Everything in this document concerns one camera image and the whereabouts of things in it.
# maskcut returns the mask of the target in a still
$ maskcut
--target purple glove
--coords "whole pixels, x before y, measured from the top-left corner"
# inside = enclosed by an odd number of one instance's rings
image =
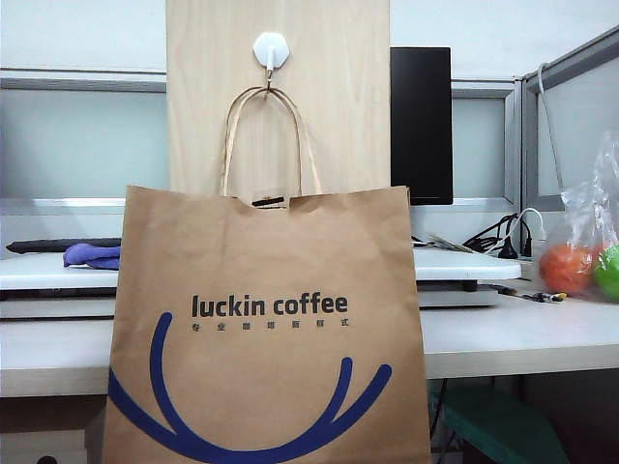
[[[120,247],[75,244],[67,248],[62,258],[65,268],[74,264],[86,264],[95,269],[118,270]]]

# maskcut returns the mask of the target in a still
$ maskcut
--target plastic bag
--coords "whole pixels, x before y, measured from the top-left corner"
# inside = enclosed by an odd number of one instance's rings
[[[607,131],[593,177],[561,193],[565,220],[539,260],[548,290],[619,301],[619,132]]]

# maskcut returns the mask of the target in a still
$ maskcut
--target adhesive hook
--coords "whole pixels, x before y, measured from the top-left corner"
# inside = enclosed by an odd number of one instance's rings
[[[253,54],[266,69],[268,90],[271,88],[273,71],[280,68],[290,55],[288,43],[278,32],[263,32],[253,43]]]

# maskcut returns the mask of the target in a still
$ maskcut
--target green chair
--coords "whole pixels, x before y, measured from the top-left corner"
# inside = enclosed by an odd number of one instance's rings
[[[431,396],[436,400],[439,393]],[[493,388],[446,389],[441,419],[457,436],[500,464],[570,464],[539,411]]]

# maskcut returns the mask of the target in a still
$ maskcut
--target black monitor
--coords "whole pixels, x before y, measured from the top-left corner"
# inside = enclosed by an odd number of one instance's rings
[[[450,49],[391,49],[391,185],[412,205],[454,202]]]

